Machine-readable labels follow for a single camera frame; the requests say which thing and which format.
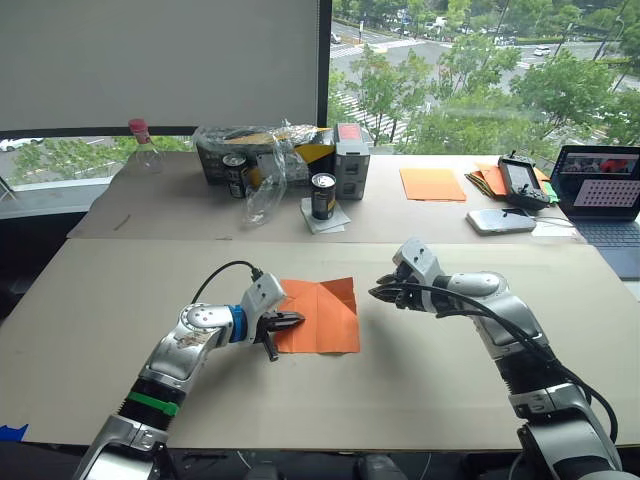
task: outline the smartphone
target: smartphone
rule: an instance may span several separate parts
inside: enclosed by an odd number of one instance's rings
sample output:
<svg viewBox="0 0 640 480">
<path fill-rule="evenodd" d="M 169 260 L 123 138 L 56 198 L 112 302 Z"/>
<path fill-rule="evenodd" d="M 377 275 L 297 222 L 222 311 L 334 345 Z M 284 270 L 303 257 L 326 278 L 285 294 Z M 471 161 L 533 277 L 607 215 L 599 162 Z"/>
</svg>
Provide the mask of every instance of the smartphone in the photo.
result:
<svg viewBox="0 0 640 480">
<path fill-rule="evenodd" d="M 530 232 L 536 221 L 521 208 L 474 210 L 467 213 L 467 221 L 480 235 Z"/>
</svg>

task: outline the black can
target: black can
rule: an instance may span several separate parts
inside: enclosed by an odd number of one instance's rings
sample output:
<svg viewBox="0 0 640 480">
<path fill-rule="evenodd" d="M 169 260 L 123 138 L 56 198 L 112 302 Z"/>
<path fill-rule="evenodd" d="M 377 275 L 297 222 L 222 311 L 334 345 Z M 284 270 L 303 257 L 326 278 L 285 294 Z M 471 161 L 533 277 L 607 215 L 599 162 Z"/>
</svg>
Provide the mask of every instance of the black can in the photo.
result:
<svg viewBox="0 0 640 480">
<path fill-rule="evenodd" d="M 311 214 L 318 220 L 333 216 L 336 205 L 336 177 L 330 173 L 316 173 L 311 177 Z"/>
<path fill-rule="evenodd" d="M 222 164 L 231 196 L 233 198 L 246 197 L 247 185 L 249 185 L 247 159 L 238 153 L 230 153 L 222 158 Z"/>
</svg>

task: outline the laptop screen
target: laptop screen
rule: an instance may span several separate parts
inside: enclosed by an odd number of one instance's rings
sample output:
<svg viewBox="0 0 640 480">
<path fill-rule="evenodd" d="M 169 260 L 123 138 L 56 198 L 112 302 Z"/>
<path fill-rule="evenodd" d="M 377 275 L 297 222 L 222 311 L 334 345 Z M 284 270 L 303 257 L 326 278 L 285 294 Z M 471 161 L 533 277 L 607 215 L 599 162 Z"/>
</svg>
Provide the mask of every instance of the laptop screen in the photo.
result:
<svg viewBox="0 0 640 480">
<path fill-rule="evenodd" d="M 567 216 L 633 220 L 640 212 L 640 147 L 564 146 L 551 184 Z"/>
</svg>

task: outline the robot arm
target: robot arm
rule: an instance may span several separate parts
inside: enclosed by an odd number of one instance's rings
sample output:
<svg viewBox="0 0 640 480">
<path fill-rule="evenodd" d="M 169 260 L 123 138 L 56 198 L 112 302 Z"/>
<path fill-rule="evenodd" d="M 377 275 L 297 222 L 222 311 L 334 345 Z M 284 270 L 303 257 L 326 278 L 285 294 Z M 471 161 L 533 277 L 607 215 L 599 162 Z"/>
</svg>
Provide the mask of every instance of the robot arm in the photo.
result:
<svg viewBox="0 0 640 480">
<path fill-rule="evenodd" d="M 556 359 L 535 316 L 509 291 L 502 275 L 445 275 L 417 238 L 402 245 L 393 262 L 395 272 L 378 280 L 381 285 L 370 293 L 401 309 L 439 317 L 467 315 L 473 320 L 507 384 L 516 415 L 527 420 L 518 436 L 525 456 L 539 472 L 556 480 L 629 475 L 621 472 L 615 445 L 581 391 L 588 387 Z M 592 389 L 586 393 L 589 398 L 597 394 Z"/>
<path fill-rule="evenodd" d="M 277 351 L 269 332 L 290 328 L 304 318 L 273 312 L 286 297 L 278 280 L 262 274 L 240 305 L 187 305 L 176 326 L 158 343 L 117 414 L 83 456 L 74 479 L 146 480 L 157 474 L 167 430 L 193 387 L 209 352 L 228 343 L 263 343 L 269 358 Z"/>
</svg>

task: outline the laptop keyboard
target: laptop keyboard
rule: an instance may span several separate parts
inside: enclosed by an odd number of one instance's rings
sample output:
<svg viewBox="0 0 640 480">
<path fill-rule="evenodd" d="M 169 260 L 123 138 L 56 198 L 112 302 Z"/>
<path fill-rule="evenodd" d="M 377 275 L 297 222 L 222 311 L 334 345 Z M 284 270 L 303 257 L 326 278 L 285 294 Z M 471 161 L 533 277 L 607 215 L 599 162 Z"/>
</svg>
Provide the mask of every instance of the laptop keyboard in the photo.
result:
<svg viewBox="0 0 640 480">
<path fill-rule="evenodd" d="M 640 247 L 640 227 L 630 223 L 579 223 L 584 238 L 597 247 Z"/>
</svg>

